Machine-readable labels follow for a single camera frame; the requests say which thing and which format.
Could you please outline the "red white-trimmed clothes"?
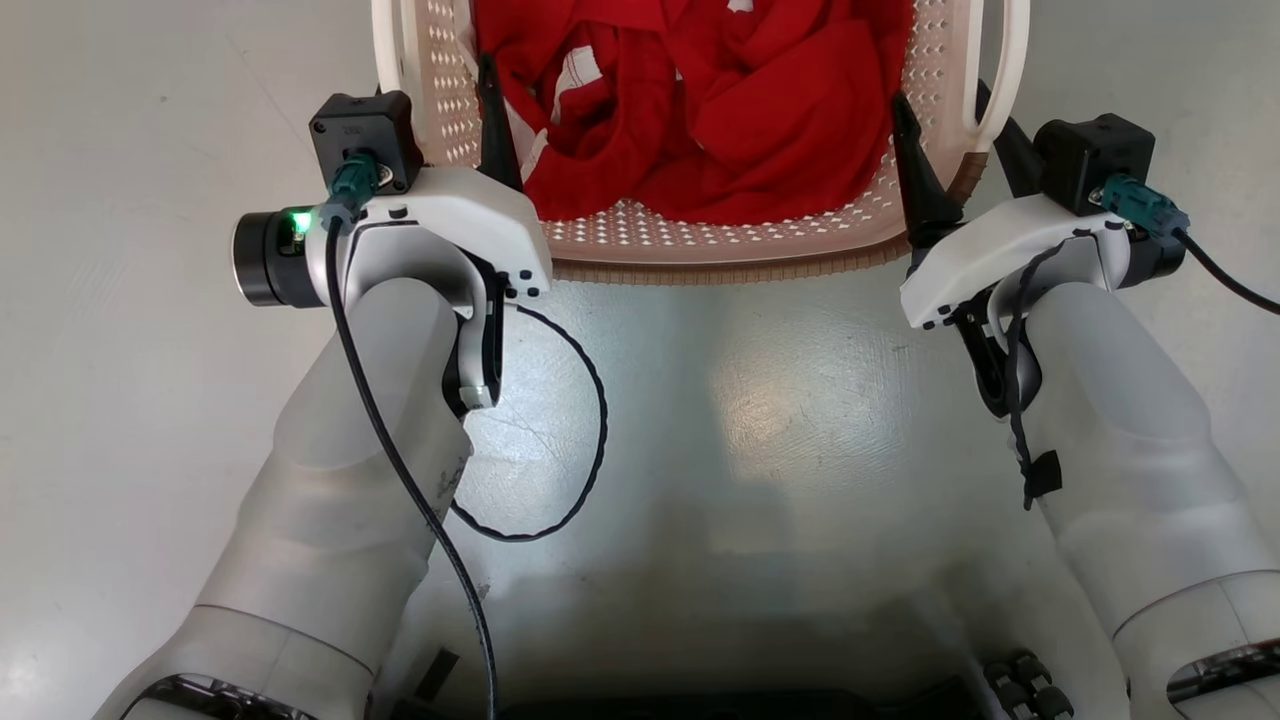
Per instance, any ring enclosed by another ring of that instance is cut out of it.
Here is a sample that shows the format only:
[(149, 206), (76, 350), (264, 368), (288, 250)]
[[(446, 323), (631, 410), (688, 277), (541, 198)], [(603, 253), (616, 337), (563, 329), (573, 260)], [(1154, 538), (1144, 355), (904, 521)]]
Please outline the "red white-trimmed clothes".
[(890, 145), (913, 0), (474, 0), (544, 222), (844, 208)]

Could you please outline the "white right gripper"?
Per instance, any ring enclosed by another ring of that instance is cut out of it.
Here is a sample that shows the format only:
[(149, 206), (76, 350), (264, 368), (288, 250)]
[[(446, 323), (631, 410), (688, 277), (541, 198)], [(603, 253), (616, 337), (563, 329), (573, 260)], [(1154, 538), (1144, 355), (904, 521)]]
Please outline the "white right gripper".
[(1021, 273), (1034, 258), (1057, 249), (1036, 270), (1027, 304), (1062, 283), (1119, 290), (1133, 259), (1126, 224), (1107, 211), (1076, 217), (1038, 195), (1044, 161), (1010, 117), (992, 147), (1015, 199), (960, 227), (963, 205), (934, 173), (905, 94), (893, 96), (891, 111), (906, 238), (913, 252), (925, 252), (900, 288), (905, 318), (913, 328), (956, 328), (983, 405), (996, 418), (1007, 416), (1006, 331)]

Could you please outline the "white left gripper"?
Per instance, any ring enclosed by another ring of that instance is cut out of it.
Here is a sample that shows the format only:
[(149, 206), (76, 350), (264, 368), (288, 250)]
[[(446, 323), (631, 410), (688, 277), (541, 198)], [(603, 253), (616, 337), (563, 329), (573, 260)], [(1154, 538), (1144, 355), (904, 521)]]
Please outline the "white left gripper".
[(428, 168), (403, 195), (371, 199), (343, 231), (343, 300), (357, 301), (394, 278), (430, 284), (456, 311), (460, 404), (493, 407), (500, 397), (500, 319), (509, 299), (550, 288), (552, 260), (524, 178), (497, 63), (477, 59), (481, 110), (477, 170)]

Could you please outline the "white brown-rimmed laundry basket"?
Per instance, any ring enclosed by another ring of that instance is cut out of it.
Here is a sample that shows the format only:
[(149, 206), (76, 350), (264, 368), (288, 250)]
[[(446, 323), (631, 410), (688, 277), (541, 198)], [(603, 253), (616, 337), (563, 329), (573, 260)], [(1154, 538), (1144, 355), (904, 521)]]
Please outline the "white brown-rimmed laundry basket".
[[(428, 164), (483, 159), (472, 0), (370, 0), (381, 88), (410, 96)], [(902, 92), (920, 145), (951, 199), (965, 202), (1010, 118), (1030, 35), (1030, 0), (913, 0)], [(686, 224), (635, 202), (544, 234), (556, 278), (609, 284), (735, 284), (877, 266), (908, 250), (893, 151), (845, 208), (758, 225)]]

